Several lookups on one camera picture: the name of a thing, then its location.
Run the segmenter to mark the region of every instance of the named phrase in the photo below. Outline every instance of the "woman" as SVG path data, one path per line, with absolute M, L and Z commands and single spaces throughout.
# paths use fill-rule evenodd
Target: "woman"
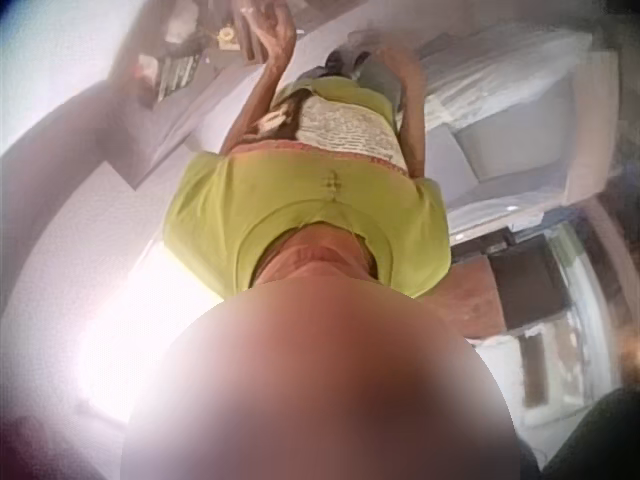
M 418 62 L 393 47 L 374 54 L 402 85 L 396 132 L 392 101 L 342 76 L 335 55 L 319 78 L 275 97 L 296 42 L 290 11 L 272 0 L 242 12 L 268 61 L 220 154 L 202 153 L 187 169 L 167 246 L 222 298 L 309 276 L 375 281 L 411 297 L 431 289 L 450 251 L 439 189 L 424 178 Z

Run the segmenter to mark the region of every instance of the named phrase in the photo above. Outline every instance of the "lime green t-shirt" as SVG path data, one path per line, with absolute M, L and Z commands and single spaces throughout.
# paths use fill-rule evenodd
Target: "lime green t-shirt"
M 332 101 L 344 97 L 344 89 L 320 83 L 325 88 L 316 94 Z M 384 97 L 359 90 L 359 105 L 369 99 L 372 110 L 389 116 Z M 164 240 L 204 284 L 228 298 L 250 288 L 274 240 L 318 222 L 360 236 L 376 260 L 378 280 L 410 297 L 431 289 L 449 269 L 446 214 L 435 182 L 327 151 L 198 155 L 169 208 Z

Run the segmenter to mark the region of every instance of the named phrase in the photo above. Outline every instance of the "person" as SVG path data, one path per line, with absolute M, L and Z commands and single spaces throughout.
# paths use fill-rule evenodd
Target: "person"
M 450 265 L 419 64 L 396 47 L 358 66 L 333 54 L 276 95 L 291 14 L 277 0 L 242 12 L 267 63 L 220 154 L 188 167 L 164 231 L 225 301 L 145 389 L 121 478 L 516 478 L 491 374 L 413 299 Z M 386 87 L 345 73 L 371 61 L 403 87 L 397 132 Z
M 166 217 L 167 247 L 224 299 L 318 275 L 414 298 L 429 291 L 451 254 L 439 188 L 424 177 L 420 64 L 396 46 L 364 60 L 402 85 L 396 133 L 398 96 L 370 76 L 360 82 L 371 88 L 345 78 L 335 55 L 276 96 L 296 43 L 290 11 L 282 1 L 248 1 L 242 11 L 268 60 L 220 154 L 198 155 L 185 172 Z

